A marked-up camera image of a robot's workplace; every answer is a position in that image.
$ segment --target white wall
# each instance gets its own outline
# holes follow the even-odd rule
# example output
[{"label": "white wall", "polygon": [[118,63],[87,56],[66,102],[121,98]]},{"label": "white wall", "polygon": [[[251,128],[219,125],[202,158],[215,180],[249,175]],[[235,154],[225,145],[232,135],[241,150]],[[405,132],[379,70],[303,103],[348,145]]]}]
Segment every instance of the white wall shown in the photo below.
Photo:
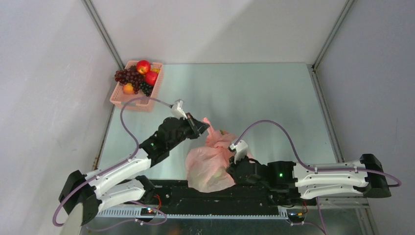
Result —
[{"label": "white wall", "polygon": [[373,153],[402,180],[370,199],[383,235],[415,234],[415,1],[357,1],[318,69],[347,160]]},{"label": "white wall", "polygon": [[95,0],[121,59],[313,63],[346,0]]},{"label": "white wall", "polygon": [[0,48],[0,234],[58,234],[60,190],[97,156],[116,65],[79,0],[2,1]]}]

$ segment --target red apple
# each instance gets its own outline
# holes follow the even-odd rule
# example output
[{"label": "red apple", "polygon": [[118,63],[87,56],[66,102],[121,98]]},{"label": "red apple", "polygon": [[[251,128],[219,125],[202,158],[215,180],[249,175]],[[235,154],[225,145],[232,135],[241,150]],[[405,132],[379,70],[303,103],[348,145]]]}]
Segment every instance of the red apple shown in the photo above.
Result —
[{"label": "red apple", "polygon": [[140,60],[137,63],[137,71],[140,74],[146,74],[147,72],[149,72],[151,70],[151,64],[150,62],[146,61],[146,60]]},{"label": "red apple", "polygon": [[159,74],[156,71],[149,71],[146,75],[145,75],[145,82],[148,85],[154,86],[156,84],[157,81],[157,76]]}]

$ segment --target metal table surface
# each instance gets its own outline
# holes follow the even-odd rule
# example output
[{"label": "metal table surface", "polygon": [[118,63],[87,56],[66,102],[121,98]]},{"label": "metal table surface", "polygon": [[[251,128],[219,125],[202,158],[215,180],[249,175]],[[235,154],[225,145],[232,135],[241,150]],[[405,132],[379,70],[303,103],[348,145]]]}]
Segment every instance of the metal table surface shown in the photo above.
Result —
[{"label": "metal table surface", "polygon": [[[316,93],[304,63],[189,64],[165,65],[159,99],[173,103],[184,100],[185,112],[201,120],[207,117],[215,129],[239,136],[255,121],[269,119],[291,135],[298,154],[306,163],[335,163],[336,158]],[[99,168],[125,159],[135,144],[121,126],[115,109],[103,146]],[[171,116],[164,105],[151,113],[125,111],[127,127],[143,141]],[[262,123],[244,138],[255,159],[262,164],[295,161],[291,146],[277,127]],[[192,148],[205,137],[185,141],[162,163],[143,172],[149,179],[183,180],[184,162]]]},{"label": "metal table surface", "polygon": [[[329,134],[304,63],[261,64],[189,64],[165,65],[159,99],[173,103],[183,99],[185,112],[201,120],[207,117],[215,129],[237,136],[257,120],[269,119],[281,124],[293,139],[299,156],[306,163],[335,163]],[[122,128],[120,109],[115,108],[98,162],[106,168],[126,158],[135,148]],[[151,113],[125,111],[127,127],[143,141],[152,135],[170,110],[157,104]],[[184,163],[192,148],[202,146],[205,136],[184,141],[170,152],[170,157],[142,174],[149,179],[183,180]],[[272,161],[295,161],[291,146],[279,128],[263,123],[244,138],[254,158],[263,164]],[[324,210],[329,231],[333,234],[360,234],[354,209]],[[97,217],[91,227],[108,227],[125,218]],[[316,210],[307,221],[319,223]],[[91,234],[86,228],[83,232]],[[169,219],[161,226],[125,223],[99,234],[320,234],[310,226],[291,228],[284,220],[261,219]]]}]

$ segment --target pink basket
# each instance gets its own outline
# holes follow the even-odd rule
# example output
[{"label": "pink basket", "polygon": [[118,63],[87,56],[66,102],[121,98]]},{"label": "pink basket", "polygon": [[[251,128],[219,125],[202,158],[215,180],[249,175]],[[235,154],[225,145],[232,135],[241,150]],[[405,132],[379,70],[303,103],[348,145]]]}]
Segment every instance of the pink basket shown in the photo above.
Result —
[{"label": "pink basket", "polygon": [[[128,61],[127,65],[125,66],[126,69],[129,67],[136,65],[138,61],[130,60]],[[164,70],[163,65],[160,63],[152,63],[151,68],[160,69],[159,76],[157,77],[156,84],[154,85],[153,92],[151,92],[151,98],[157,98],[159,95],[159,90],[161,86],[161,82],[164,78]],[[122,85],[118,82],[113,94],[111,95],[110,101],[113,103],[117,108],[121,109],[126,102],[130,99],[137,98],[137,97],[145,97],[145,94],[140,90],[138,94],[124,94],[122,92]],[[133,110],[133,111],[144,111],[144,112],[151,112],[154,107],[154,100],[143,99],[143,100],[136,100],[130,104],[128,104],[125,109]]]}]

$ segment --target orange fruit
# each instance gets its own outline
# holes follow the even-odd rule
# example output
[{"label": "orange fruit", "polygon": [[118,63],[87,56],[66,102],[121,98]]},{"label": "orange fruit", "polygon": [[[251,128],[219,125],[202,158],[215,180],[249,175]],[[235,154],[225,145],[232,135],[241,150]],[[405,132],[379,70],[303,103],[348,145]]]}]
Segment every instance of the orange fruit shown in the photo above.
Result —
[{"label": "orange fruit", "polygon": [[122,87],[124,94],[134,94],[134,88],[131,83],[127,83]]}]

